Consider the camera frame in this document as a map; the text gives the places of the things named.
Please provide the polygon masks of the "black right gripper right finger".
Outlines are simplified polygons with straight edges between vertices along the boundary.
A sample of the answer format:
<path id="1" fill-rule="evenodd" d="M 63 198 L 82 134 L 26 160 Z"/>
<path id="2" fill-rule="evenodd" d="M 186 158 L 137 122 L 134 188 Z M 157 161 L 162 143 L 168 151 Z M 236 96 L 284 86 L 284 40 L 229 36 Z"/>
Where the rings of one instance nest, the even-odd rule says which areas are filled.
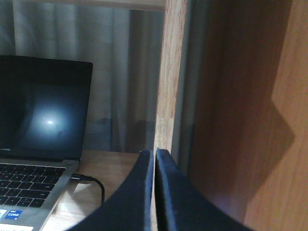
<path id="1" fill-rule="evenodd" d="M 160 231 L 249 230 L 203 197 L 164 149 L 156 151 L 155 203 Z"/>

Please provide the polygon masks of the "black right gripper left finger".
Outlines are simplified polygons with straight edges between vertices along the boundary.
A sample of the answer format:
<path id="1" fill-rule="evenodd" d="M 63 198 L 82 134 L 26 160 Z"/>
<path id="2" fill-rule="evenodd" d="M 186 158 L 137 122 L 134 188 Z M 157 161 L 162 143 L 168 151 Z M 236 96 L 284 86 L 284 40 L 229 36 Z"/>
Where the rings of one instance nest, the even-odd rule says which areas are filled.
<path id="1" fill-rule="evenodd" d="M 120 187 L 70 231 L 150 231 L 153 152 L 143 150 Z"/>

